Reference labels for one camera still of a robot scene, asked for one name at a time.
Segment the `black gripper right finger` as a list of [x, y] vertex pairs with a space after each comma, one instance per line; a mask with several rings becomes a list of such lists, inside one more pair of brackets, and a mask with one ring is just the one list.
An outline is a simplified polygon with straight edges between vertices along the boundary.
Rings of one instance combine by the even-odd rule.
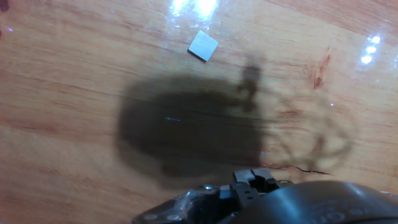
[[251, 172], [254, 175], [251, 187], [254, 187], [258, 192], [271, 192], [292, 185], [289, 180], [275, 179], [267, 169], [252, 169]]

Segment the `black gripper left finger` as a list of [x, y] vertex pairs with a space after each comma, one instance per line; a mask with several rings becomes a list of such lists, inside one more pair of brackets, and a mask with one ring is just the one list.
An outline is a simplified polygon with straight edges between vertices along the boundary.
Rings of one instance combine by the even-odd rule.
[[234, 172], [235, 183], [230, 185], [241, 208], [246, 208], [252, 202], [259, 198], [255, 188], [252, 188], [249, 181], [254, 180], [255, 176], [251, 170], [239, 170]]

